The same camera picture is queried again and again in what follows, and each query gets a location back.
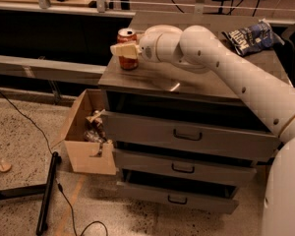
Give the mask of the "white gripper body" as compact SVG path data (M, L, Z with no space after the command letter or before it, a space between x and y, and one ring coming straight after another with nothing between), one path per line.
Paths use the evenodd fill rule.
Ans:
M183 57L179 46L181 33L181 31L146 32L139 42L142 57L154 63L177 63Z

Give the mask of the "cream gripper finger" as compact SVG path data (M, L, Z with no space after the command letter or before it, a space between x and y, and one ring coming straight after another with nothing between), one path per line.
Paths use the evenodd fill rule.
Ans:
M115 56L129 59L137 59L141 54L140 47L136 42L124 42L111 45L110 51Z

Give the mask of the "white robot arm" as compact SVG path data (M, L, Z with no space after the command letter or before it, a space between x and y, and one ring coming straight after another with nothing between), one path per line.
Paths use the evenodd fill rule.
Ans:
M283 147L268 174L262 236L295 236L295 88L230 51L203 26L147 29L110 47L115 56L214 71L277 136Z

